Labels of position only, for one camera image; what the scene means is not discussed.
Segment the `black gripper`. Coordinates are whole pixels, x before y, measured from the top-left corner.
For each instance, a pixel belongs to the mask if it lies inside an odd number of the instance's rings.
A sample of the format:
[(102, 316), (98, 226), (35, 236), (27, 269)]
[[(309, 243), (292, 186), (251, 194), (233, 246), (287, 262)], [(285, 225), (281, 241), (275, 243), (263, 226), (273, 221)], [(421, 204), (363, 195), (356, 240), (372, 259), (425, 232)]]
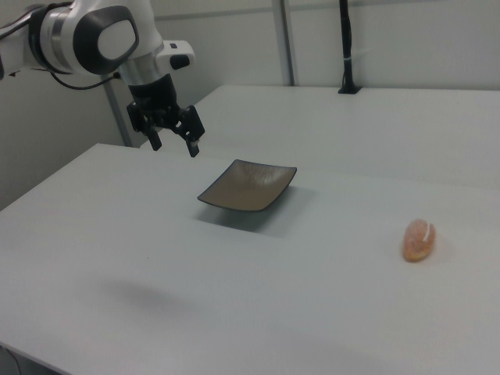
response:
[(181, 136), (190, 157), (199, 153), (199, 140), (205, 133), (202, 121), (193, 105), (182, 109), (170, 74), (142, 85), (129, 85), (133, 101), (127, 113), (135, 132), (146, 136), (154, 151), (162, 147), (156, 127), (171, 129)]

